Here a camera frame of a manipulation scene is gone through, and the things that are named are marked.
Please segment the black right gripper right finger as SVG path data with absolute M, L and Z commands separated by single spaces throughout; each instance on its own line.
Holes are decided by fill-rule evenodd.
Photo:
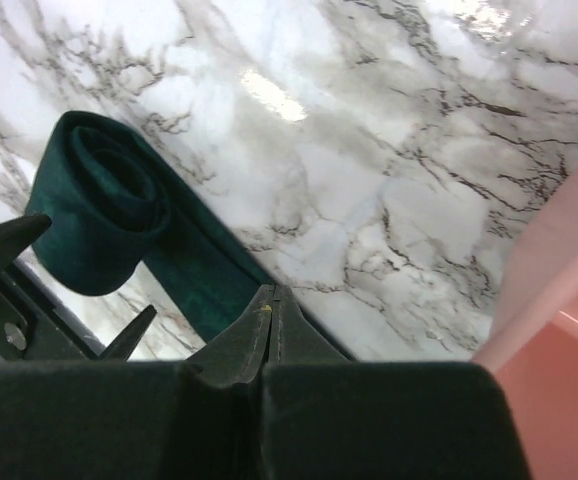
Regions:
M 527 479 L 506 397 L 468 362 L 353 362 L 273 292 L 261 378 L 270 479 Z

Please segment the dark green tie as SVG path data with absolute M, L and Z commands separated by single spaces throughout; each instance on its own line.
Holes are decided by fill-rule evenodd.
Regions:
M 275 281 L 145 138 L 93 112 L 60 116 L 26 211 L 50 218 L 32 248 L 60 284 L 99 297 L 144 264 L 203 342 Z

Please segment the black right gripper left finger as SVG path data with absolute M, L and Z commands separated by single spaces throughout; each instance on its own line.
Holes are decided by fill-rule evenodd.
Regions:
M 0 362 L 0 479 L 261 479 L 274 290 L 185 361 Z

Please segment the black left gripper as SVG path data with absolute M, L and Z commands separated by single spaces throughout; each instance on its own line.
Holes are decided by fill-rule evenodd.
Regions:
M 77 316 L 30 268 L 19 261 L 11 264 L 51 224 L 45 214 L 0 224 L 0 357 L 5 360 L 82 360 L 99 354 L 98 338 Z M 105 348 L 101 359 L 127 361 L 156 314 L 148 305 Z

